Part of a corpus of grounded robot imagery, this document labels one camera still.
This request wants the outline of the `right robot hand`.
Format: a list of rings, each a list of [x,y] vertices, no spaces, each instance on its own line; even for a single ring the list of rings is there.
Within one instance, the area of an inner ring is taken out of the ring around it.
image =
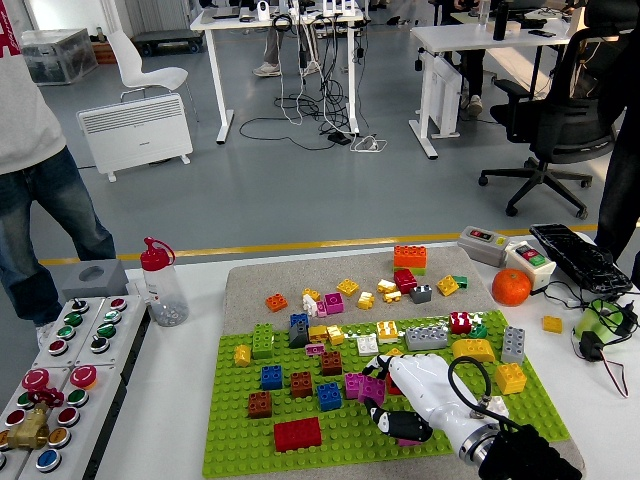
[[[438,355],[378,355],[369,361],[363,373],[369,375],[375,370],[379,377],[390,374],[413,407],[411,412],[392,412],[377,406],[371,399],[365,401],[372,420],[389,436],[424,442],[434,429],[442,430],[452,447],[459,450],[477,430],[486,425],[497,425],[487,417],[470,416],[470,409],[463,405],[449,384],[447,362]]]

